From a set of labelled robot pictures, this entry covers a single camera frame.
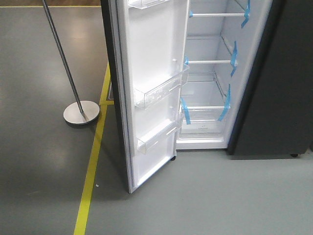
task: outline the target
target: refrigerator door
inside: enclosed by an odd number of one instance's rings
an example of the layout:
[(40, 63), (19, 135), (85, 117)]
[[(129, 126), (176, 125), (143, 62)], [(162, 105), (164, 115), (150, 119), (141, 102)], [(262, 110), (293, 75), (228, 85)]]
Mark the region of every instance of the refrigerator door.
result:
[(102, 0), (129, 192), (176, 155), (189, 0)]

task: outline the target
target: gray concrete floor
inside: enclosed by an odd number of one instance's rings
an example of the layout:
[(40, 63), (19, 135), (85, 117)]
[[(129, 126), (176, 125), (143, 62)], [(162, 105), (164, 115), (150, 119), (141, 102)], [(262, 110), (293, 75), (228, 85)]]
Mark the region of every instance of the gray concrete floor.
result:
[[(100, 9), (51, 12), (81, 98), (97, 102), (107, 62)], [(73, 234), (95, 125), (63, 121), (74, 99), (43, 10), (0, 9), (0, 22), (0, 234)], [(249, 161), (180, 152), (129, 195), (116, 133), (109, 106), (87, 235), (313, 234), (311, 151)]]
[[(52, 8), (82, 100), (99, 102), (100, 8)], [(95, 123), (72, 128), (72, 94), (42, 8), (0, 8), (0, 234), (72, 234)]]

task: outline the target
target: yellow floor line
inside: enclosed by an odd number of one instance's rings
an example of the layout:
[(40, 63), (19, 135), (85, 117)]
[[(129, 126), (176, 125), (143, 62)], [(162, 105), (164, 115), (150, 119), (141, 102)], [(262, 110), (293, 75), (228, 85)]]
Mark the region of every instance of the yellow floor line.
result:
[[(110, 84), (110, 68), (107, 65), (106, 75), (104, 78), (104, 84), (102, 87), (102, 92), (100, 96), (100, 101), (106, 99), (109, 93)], [(88, 221), (90, 202), (92, 197), (92, 190), (94, 185), (94, 178), (97, 170), (98, 157), (100, 153), (101, 140), (104, 131), (104, 125), (106, 120), (108, 110), (108, 104), (100, 105), (100, 117), (98, 119), (96, 132), (93, 139), (93, 145), (91, 149), (89, 164), (86, 173), (86, 179), (84, 184), (84, 189), (82, 193), (82, 198), (79, 205), (79, 210), (76, 219), (76, 225), (74, 230), (74, 235), (84, 235), (86, 232), (86, 226)]]
[[(0, 8), (38, 8), (43, 6), (0, 6)], [(62, 8), (62, 7), (91, 7), (91, 8), (99, 8), (101, 6), (49, 6), (49, 8)]]
[(114, 105), (114, 100), (105, 100), (100, 105)]

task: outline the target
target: stainless steel refrigerator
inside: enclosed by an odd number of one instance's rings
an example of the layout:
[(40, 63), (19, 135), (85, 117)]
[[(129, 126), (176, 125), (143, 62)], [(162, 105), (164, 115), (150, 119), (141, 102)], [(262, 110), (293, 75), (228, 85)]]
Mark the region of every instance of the stainless steel refrigerator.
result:
[(101, 4), (130, 193), (177, 150), (244, 159), (309, 147), (312, 1)]

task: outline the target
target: round metal base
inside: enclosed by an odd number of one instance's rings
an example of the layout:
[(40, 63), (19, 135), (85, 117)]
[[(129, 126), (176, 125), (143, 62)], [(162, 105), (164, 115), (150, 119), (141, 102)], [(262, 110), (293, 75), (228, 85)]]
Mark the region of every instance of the round metal base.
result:
[(77, 103), (69, 105), (63, 113), (65, 121), (73, 125), (84, 125), (95, 120), (100, 113), (99, 105), (92, 101), (81, 101), (84, 113), (81, 114)]

